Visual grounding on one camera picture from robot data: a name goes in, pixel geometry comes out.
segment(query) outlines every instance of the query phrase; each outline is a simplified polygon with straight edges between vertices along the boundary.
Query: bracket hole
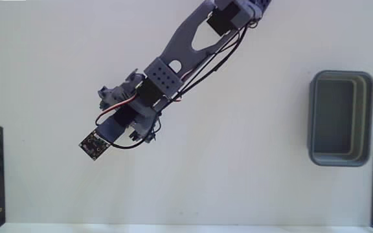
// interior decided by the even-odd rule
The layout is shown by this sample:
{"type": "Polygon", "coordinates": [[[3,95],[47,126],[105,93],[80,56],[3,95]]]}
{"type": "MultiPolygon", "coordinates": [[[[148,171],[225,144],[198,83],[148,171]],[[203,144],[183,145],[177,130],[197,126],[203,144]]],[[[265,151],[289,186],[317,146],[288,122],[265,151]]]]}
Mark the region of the bracket hole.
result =
{"type": "Polygon", "coordinates": [[[171,67],[173,71],[178,73],[182,69],[182,64],[180,61],[174,60],[174,61],[171,61],[171,63],[169,63],[169,67],[171,67]]]}

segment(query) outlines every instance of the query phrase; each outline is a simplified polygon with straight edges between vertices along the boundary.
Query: gray plastic bin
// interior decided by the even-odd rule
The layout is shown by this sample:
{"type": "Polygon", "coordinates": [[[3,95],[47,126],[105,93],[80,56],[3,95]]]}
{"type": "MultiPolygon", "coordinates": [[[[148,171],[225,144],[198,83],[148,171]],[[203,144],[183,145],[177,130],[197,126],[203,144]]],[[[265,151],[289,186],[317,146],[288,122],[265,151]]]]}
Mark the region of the gray plastic bin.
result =
{"type": "Polygon", "coordinates": [[[323,71],[311,83],[309,153],[319,166],[367,163],[373,79],[364,72],[323,71]]]}

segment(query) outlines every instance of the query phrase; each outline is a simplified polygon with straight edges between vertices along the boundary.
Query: white wall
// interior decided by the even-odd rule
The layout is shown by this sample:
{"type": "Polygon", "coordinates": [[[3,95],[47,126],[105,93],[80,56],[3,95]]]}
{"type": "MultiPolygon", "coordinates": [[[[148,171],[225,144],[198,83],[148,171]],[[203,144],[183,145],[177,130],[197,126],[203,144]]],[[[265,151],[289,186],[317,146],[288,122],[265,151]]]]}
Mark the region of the white wall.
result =
{"type": "Polygon", "coordinates": [[[96,91],[144,69],[200,2],[0,2],[9,222],[369,224],[372,163],[318,167],[306,132],[317,72],[373,75],[373,1],[275,0],[228,66],[165,111],[157,142],[95,163],[78,147],[96,91]]]}

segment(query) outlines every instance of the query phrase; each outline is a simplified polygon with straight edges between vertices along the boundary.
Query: robotic arm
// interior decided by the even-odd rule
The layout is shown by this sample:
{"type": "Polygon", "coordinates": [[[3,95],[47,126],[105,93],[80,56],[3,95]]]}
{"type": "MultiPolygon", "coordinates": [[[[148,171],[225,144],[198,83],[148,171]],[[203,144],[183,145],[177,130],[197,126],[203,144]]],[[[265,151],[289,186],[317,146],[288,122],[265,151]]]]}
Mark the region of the robotic arm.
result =
{"type": "Polygon", "coordinates": [[[162,111],[189,90],[217,71],[238,48],[248,28],[261,20],[271,0],[205,0],[176,30],[163,53],[144,71],[133,71],[126,81],[113,89],[103,87],[98,94],[103,112],[96,120],[115,111],[87,136],[80,147],[95,161],[110,146],[133,149],[149,143],[160,130],[162,111]],[[192,48],[192,41],[202,22],[220,35],[220,40],[201,50],[192,48]],[[230,50],[210,72],[196,80],[203,69],[220,53],[230,50]],[[176,69],[173,64],[180,64],[176,69]],[[127,128],[134,129],[133,146],[114,144],[127,128]]]}

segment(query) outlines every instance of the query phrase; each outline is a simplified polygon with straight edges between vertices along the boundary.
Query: small black circuit board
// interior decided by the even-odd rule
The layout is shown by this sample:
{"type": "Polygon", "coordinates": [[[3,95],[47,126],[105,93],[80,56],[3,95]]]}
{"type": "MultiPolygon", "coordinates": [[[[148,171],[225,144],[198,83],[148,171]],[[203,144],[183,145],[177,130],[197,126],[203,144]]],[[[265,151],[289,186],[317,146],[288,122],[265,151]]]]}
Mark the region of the small black circuit board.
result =
{"type": "Polygon", "coordinates": [[[93,131],[79,145],[94,161],[103,154],[110,144],[93,131]]]}

